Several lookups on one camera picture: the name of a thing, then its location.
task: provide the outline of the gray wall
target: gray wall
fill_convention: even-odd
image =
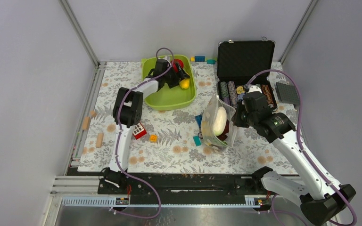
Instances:
[[[35,226],[93,65],[57,0],[0,0],[0,226]]]
[[[321,0],[284,69],[303,93],[309,147],[342,183],[362,225],[362,0]],[[342,214],[350,223],[348,210]]]
[[[279,59],[310,0],[69,0],[96,55],[141,60],[160,47],[217,57],[224,40],[277,42]]]

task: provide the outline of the green plastic tray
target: green plastic tray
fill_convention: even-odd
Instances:
[[[196,85],[193,76],[191,63],[186,56],[174,55],[175,59],[179,59],[184,63],[184,70],[191,77],[189,88],[181,89],[180,86],[170,89],[167,85],[161,88],[158,92],[149,95],[145,98],[145,102],[152,109],[157,111],[169,111],[187,107],[196,98]],[[147,77],[149,71],[155,68],[156,57],[150,59],[142,59],[142,80]]]

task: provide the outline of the plastic bag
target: plastic bag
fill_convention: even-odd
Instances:
[[[212,130],[214,119],[217,116],[217,109],[221,106],[225,108],[225,111],[227,112],[227,120],[229,121],[229,132],[226,134],[228,137],[224,141],[219,140]],[[237,135],[237,127],[235,127],[231,121],[231,117],[235,114],[235,112],[235,108],[220,100],[217,94],[213,95],[203,112],[202,122],[200,124],[203,143],[205,145],[217,151],[225,151],[227,147],[232,147],[235,136]]]

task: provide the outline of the yellow fruit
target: yellow fruit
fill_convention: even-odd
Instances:
[[[181,89],[188,89],[189,88],[189,79],[184,79],[180,81]]]

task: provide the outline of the floral tablecloth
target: floral tablecloth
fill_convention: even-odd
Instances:
[[[273,69],[282,70],[279,62]],[[296,174],[288,160],[273,145],[257,135],[252,128],[238,128],[234,147],[215,153],[205,145],[196,146],[193,137],[199,128],[195,116],[206,108],[216,93],[216,65],[193,62],[193,76],[197,97],[186,108],[174,111],[155,111],[143,104],[141,123],[148,134],[131,141],[129,172],[150,173],[227,173],[248,174],[268,166],[279,174]],[[95,111],[80,159],[78,171],[98,172],[107,167],[115,145],[115,121],[113,105],[120,87],[133,87],[140,82],[140,62],[108,62],[99,90]],[[270,73],[270,82],[285,83],[283,75]],[[286,114],[296,124],[293,105],[278,103],[278,111]],[[103,132],[103,146],[95,147],[98,133]],[[157,143],[149,142],[149,136],[158,136]]]

